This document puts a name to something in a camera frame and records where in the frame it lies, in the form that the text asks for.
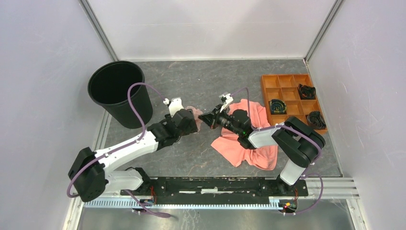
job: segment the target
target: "salmon colored fabric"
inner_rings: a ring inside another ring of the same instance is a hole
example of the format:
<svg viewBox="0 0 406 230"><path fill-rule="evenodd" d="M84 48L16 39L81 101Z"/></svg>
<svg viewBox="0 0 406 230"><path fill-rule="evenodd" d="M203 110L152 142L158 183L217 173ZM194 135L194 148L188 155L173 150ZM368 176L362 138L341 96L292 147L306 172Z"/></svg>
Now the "salmon colored fabric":
<svg viewBox="0 0 406 230"><path fill-rule="evenodd" d="M266 109L258 102L249 102L251 108L251 123L254 127L269 127ZM247 100L242 99L239 103L230 105L232 114L236 109L247 110ZM242 161L246 160L248 164L254 165L263 170L273 170L276 166L278 156L278 146L265 146L259 149L245 149L237 141L237 134L223 128L221 137L213 141L212 147L223 155L232 165L239 166Z"/></svg>

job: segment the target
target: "wooden tray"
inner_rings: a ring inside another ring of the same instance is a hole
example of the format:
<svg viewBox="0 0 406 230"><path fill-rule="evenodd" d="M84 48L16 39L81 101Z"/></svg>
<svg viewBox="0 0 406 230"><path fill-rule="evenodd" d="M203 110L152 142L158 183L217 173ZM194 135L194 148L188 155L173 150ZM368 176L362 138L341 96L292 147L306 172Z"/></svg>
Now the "wooden tray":
<svg viewBox="0 0 406 230"><path fill-rule="evenodd" d="M308 74L295 75L263 75L261 78L262 96L264 97L270 125L282 123L291 116L295 116L307 124L306 115L311 111L321 111L320 104L315 100L301 100L297 87L299 84L313 86ZM286 103L286 115L271 115L269 101L272 99L283 100ZM319 134L327 133L326 129L316 130Z"/></svg>

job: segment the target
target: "metal corner post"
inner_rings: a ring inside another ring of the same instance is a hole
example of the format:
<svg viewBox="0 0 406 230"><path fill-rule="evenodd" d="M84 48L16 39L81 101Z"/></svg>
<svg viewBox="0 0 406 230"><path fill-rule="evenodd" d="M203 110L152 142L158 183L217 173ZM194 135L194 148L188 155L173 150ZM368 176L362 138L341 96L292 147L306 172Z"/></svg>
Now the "metal corner post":
<svg viewBox="0 0 406 230"><path fill-rule="evenodd" d="M83 10L85 11L86 15L88 16L91 24L94 27L97 35L99 36L101 42L103 42L104 47L106 47L107 52L109 53L110 57L113 61L118 61L118 56L115 53L112 44L110 44L109 39L107 38L106 33L103 31L102 26L100 25L99 20L97 19L96 15L94 14L93 9L90 6L88 0L79 0L80 5L82 6Z"/></svg>
<svg viewBox="0 0 406 230"><path fill-rule="evenodd" d="M331 22L333 21L334 17L336 16L336 14L337 14L338 10L340 9L343 2L344 2L344 0L336 0L334 2L333 6L331 7L330 12L328 13L323 24L321 25L321 28L316 35L316 38L314 39L312 45L309 48L309 51L307 52L307 54L304 58L305 62L308 62L312 58L312 55L314 54L315 50L317 49L318 45L320 44L320 41L323 39L324 34L326 33L327 29L330 27Z"/></svg>

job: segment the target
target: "robotic arm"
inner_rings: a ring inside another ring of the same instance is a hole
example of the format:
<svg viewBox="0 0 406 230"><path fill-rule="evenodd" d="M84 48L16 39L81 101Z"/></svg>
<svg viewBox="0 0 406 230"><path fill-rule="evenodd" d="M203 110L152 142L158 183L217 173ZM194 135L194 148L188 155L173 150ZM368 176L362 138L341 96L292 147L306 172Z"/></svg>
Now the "robotic arm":
<svg viewBox="0 0 406 230"><path fill-rule="evenodd" d="M304 138L296 140L294 138L297 136L295 132L306 135L320 148L325 145L324 139L296 117L288 118L283 126L256 129L251 125L246 111L235 110L232 115L226 113L227 107L233 101L230 94L225 93L220 96L220 99L222 104L216 106L213 111L200 115L199 119L211 129L221 126L237 134L239 143L246 149L279 145L288 155L289 161L277 177L278 190L282 194L291 190L318 153L317 148ZM102 193L118 193L122 189L138 189L144 182L142 172L137 169L127 171L115 171L115 169L139 156L171 146L182 136L197 132L193 113L183 108L180 98L172 99L168 108L169 114L165 115L165 119L149 126L139 141L136 140L141 134L105 149L91 151L87 147L79 152L69 170L68 175L71 180L86 164L105 155L104 158L85 169L73 182L76 193L83 202L92 201Z"/></svg>

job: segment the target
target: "trash can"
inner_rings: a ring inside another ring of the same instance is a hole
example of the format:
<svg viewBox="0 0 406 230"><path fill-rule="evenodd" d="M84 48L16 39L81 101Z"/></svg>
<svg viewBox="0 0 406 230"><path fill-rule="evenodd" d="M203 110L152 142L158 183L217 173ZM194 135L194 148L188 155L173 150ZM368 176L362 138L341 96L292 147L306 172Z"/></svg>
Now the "trash can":
<svg viewBox="0 0 406 230"><path fill-rule="evenodd" d="M145 82L141 68L133 62L116 61L104 65L90 78L90 98L107 110L126 128L140 128L141 123L131 110L127 91L136 82ZM145 85L131 90L131 101L146 124L152 117L152 104Z"/></svg>

